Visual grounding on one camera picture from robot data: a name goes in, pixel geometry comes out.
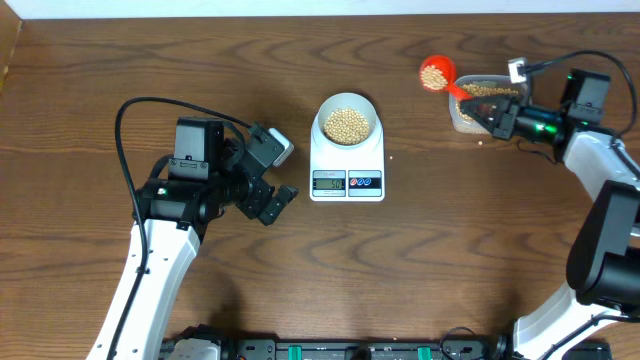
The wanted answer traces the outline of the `red plastic measuring scoop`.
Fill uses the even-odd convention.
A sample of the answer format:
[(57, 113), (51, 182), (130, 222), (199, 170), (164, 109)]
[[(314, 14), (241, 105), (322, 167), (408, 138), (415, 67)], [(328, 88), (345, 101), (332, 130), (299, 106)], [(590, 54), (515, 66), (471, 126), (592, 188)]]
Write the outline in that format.
[(456, 100), (470, 100), (472, 96), (455, 84), (456, 67), (444, 55), (432, 55), (421, 64), (419, 78), (422, 87), (431, 92), (446, 92)]

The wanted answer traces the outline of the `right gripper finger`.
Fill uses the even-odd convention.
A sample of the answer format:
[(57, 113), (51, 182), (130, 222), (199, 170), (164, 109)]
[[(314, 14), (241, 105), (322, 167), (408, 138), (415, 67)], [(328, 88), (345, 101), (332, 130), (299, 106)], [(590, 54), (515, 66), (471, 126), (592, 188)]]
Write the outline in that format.
[(510, 103), (509, 95), (492, 95), (473, 97), (469, 100), (462, 100), (460, 102), (461, 111), (489, 111), (499, 110), (504, 107), (505, 104)]
[(463, 107), (462, 112), (470, 116), (490, 135), (501, 133), (503, 112), (498, 107)]

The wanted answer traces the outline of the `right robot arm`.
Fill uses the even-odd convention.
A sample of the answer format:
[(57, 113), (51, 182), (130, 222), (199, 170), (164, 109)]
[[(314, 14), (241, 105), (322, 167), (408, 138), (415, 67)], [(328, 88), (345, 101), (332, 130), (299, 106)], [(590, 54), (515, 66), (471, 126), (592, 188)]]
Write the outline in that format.
[(505, 354), (561, 359), (614, 323), (639, 321), (639, 167), (613, 131), (601, 126), (610, 78), (573, 69), (557, 110), (515, 95), (460, 102), (462, 114), (492, 137), (551, 146), (553, 162), (573, 173), (592, 201), (570, 249), (561, 287), (520, 317)]

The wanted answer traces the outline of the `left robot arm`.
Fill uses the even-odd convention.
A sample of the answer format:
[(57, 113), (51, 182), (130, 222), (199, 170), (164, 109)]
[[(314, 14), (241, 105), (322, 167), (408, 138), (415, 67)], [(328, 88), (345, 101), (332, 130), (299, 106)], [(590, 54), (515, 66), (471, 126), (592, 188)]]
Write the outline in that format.
[(298, 194), (268, 184), (293, 144), (259, 124), (240, 132), (220, 118), (183, 117), (173, 154), (161, 158), (133, 193), (134, 225), (123, 274), (92, 359), (155, 359), (180, 284), (210, 222), (227, 207), (269, 226)]

